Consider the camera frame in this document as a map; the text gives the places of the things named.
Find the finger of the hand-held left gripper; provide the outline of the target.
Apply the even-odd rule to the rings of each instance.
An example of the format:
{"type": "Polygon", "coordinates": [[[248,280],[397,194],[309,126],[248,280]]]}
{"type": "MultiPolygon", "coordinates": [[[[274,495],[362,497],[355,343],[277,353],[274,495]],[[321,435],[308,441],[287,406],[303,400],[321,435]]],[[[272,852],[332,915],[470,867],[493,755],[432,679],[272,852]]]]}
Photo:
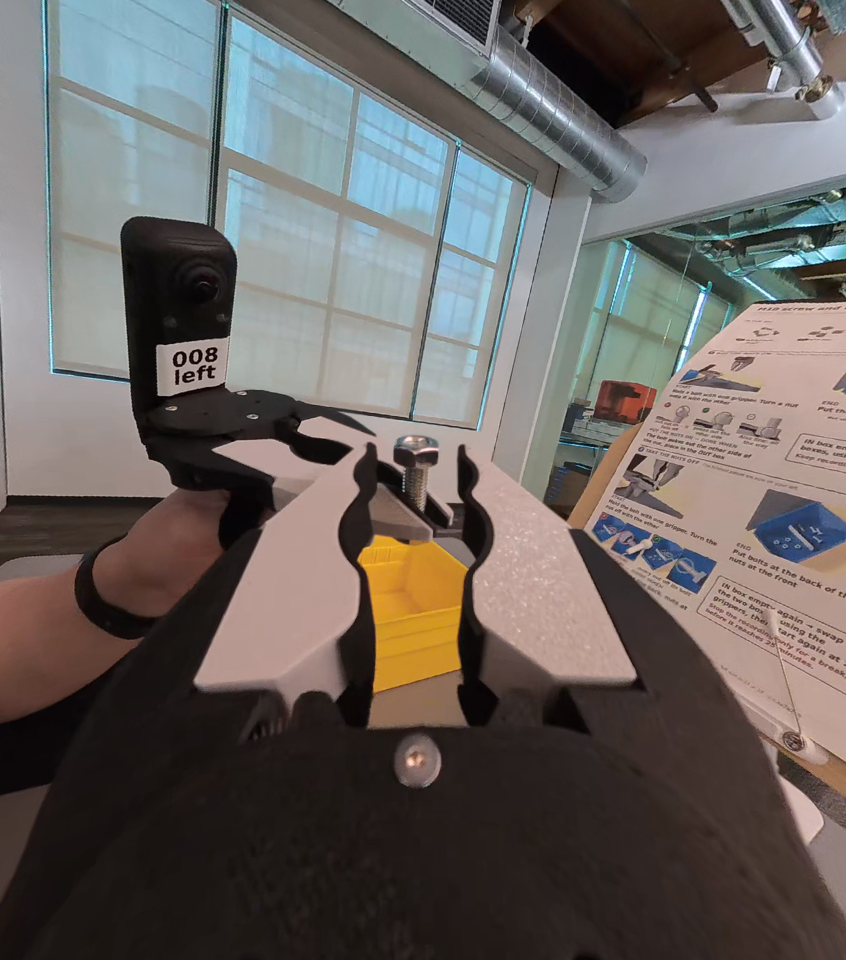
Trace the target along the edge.
{"type": "MultiPolygon", "coordinates": [[[[289,506],[330,469],[327,464],[303,459],[288,445],[272,438],[229,441],[215,447],[213,453],[272,477],[276,512],[289,506]]],[[[369,505],[373,534],[401,543],[432,542],[432,526],[401,497],[401,491],[396,491],[392,483],[377,481],[377,492],[369,505]]]]}
{"type": "Polygon", "coordinates": [[[317,415],[303,420],[303,442],[306,456],[317,460],[317,454],[329,454],[330,445],[356,449],[364,444],[373,444],[377,453],[378,480],[392,484],[396,492],[401,492],[402,500],[417,515],[429,522],[433,529],[449,529],[454,521],[454,511],[450,505],[436,496],[432,490],[432,481],[437,466],[429,469],[427,509],[420,513],[405,497],[403,489],[404,468],[393,462],[393,445],[397,438],[379,437],[369,432],[356,420],[345,415],[317,415]]]}

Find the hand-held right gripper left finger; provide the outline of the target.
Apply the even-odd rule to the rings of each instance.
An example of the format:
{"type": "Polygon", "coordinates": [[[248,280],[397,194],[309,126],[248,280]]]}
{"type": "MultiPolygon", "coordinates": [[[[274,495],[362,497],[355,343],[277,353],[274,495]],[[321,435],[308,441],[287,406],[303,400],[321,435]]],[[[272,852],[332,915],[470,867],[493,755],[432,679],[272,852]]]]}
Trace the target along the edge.
{"type": "Polygon", "coordinates": [[[193,682],[275,693],[289,711],[304,693],[326,693],[347,724],[364,728],[376,642],[359,557],[373,539],[375,445],[328,466],[262,527],[193,682]]]}

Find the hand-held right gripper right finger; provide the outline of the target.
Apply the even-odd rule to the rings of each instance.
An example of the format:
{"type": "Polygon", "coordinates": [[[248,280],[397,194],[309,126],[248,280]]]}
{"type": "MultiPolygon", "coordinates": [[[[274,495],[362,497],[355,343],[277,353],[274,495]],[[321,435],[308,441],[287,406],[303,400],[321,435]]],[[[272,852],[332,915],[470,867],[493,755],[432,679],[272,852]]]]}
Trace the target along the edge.
{"type": "Polygon", "coordinates": [[[527,699],[561,719],[575,690],[628,690],[637,672],[568,524],[466,445],[456,454],[464,578],[457,698],[470,727],[527,699]]]}

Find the silver bolt with nut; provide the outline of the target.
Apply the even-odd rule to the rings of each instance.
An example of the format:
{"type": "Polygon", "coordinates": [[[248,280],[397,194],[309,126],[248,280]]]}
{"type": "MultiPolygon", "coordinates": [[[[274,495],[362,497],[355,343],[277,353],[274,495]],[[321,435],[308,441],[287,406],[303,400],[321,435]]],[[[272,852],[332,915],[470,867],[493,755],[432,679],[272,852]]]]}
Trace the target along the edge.
{"type": "Polygon", "coordinates": [[[440,444],[435,438],[424,435],[405,435],[396,438],[392,450],[392,462],[404,470],[428,471],[440,458],[440,444]]]}

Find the yellow plastic bin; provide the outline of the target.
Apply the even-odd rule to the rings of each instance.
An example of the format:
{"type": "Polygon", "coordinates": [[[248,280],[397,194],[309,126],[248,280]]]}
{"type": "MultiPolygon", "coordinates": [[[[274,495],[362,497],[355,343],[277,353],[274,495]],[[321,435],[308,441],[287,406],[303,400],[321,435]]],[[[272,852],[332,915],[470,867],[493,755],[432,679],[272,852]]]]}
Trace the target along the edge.
{"type": "Polygon", "coordinates": [[[376,630],[374,692],[459,671],[466,566],[434,541],[411,545],[383,535],[358,559],[376,630]]]}

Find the person's left forearm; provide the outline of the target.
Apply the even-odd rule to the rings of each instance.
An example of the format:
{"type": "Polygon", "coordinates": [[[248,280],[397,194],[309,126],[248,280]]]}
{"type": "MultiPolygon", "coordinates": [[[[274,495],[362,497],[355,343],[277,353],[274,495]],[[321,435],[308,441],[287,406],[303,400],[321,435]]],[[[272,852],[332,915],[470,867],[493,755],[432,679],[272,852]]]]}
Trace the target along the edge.
{"type": "Polygon", "coordinates": [[[118,638],[79,609],[77,569],[0,582],[0,724],[39,712],[101,677],[138,639],[118,638]]]}

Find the person's left hand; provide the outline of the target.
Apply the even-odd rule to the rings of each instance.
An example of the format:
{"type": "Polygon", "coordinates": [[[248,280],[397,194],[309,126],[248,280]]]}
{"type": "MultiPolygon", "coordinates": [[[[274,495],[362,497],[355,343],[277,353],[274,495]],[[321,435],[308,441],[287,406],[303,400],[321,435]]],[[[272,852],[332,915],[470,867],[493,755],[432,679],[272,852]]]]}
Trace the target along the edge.
{"type": "Polygon", "coordinates": [[[177,489],[148,510],[93,562],[102,600],[131,615],[160,618],[223,554],[220,522],[230,494],[177,489]]]}

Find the large grid window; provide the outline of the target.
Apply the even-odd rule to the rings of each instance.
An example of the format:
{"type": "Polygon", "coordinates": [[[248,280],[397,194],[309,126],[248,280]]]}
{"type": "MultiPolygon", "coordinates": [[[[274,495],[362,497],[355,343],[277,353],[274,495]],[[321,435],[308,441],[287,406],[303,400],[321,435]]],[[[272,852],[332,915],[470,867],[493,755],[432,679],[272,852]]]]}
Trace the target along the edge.
{"type": "Polygon", "coordinates": [[[484,418],[532,188],[226,2],[44,4],[49,363],[129,378],[120,231],[237,252],[229,382],[484,418]]]}

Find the orange 3D printer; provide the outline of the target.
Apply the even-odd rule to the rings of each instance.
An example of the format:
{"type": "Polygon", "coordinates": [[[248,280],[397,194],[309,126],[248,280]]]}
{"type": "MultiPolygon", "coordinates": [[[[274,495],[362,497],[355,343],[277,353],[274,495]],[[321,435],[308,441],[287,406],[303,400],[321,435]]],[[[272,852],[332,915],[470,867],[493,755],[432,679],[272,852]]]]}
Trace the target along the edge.
{"type": "Polygon", "coordinates": [[[592,420],[625,426],[638,426],[650,414],[657,400],[657,389],[621,380],[603,380],[599,384],[592,420]]]}

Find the printed instruction sheet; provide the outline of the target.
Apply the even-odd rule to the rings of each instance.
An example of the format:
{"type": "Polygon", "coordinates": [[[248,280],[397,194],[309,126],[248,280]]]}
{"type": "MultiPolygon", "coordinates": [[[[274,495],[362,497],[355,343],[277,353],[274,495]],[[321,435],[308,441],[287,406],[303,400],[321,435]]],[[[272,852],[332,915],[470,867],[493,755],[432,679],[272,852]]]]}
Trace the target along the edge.
{"type": "Polygon", "coordinates": [[[706,342],[586,530],[767,736],[846,763],[846,300],[757,303],[706,342]]]}

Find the white sheet clip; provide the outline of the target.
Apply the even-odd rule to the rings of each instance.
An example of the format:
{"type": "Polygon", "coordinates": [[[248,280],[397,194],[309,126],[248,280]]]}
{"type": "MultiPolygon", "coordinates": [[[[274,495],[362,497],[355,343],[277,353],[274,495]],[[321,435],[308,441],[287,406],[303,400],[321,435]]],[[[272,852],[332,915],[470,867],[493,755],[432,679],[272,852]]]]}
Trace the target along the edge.
{"type": "Polygon", "coordinates": [[[831,762],[831,754],[820,744],[795,729],[783,728],[773,738],[774,744],[801,763],[824,766],[831,762]]]}

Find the interior glass partition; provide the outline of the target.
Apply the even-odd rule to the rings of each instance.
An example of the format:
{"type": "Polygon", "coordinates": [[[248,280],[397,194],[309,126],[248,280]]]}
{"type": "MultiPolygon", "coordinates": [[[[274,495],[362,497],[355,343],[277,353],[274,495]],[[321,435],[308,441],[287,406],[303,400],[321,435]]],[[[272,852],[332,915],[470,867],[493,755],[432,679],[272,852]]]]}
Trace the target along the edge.
{"type": "Polygon", "coordinates": [[[673,267],[627,240],[583,245],[573,276],[577,354],[562,427],[572,442],[555,462],[588,473],[622,433],[619,424],[592,422],[605,381],[662,391],[737,312],[728,294],[692,276],[689,253],[673,267]]]}

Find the white ceiling air vent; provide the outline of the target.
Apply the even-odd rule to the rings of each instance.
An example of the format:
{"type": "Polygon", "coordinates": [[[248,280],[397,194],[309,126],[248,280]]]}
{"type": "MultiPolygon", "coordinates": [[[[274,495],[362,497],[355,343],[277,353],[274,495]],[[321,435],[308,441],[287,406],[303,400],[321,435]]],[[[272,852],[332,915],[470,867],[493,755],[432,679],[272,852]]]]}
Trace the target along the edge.
{"type": "Polygon", "coordinates": [[[396,36],[398,18],[426,19],[454,40],[488,57],[499,21],[500,1],[333,1],[346,15],[378,36],[396,36]]]}

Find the silver ceiling pipe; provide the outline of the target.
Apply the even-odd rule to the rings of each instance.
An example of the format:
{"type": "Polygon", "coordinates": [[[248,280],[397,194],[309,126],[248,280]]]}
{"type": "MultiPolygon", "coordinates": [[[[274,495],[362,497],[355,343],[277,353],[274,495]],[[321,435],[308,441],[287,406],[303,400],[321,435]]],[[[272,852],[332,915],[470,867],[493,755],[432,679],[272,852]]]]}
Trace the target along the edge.
{"type": "Polygon", "coordinates": [[[801,24],[789,2],[721,1],[729,18],[749,46],[763,44],[768,75],[765,92],[793,93],[817,120],[830,119],[846,99],[836,80],[825,71],[813,41],[813,30],[801,24]]]}

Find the silver ventilation duct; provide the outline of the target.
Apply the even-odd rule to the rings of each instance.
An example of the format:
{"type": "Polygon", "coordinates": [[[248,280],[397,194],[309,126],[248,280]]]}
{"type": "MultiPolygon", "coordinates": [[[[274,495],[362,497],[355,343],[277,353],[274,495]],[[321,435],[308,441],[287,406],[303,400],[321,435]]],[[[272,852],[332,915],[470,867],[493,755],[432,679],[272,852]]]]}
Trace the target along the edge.
{"type": "Polygon", "coordinates": [[[485,65],[461,91],[600,202],[632,196],[646,173],[645,155],[500,25],[485,65]]]}

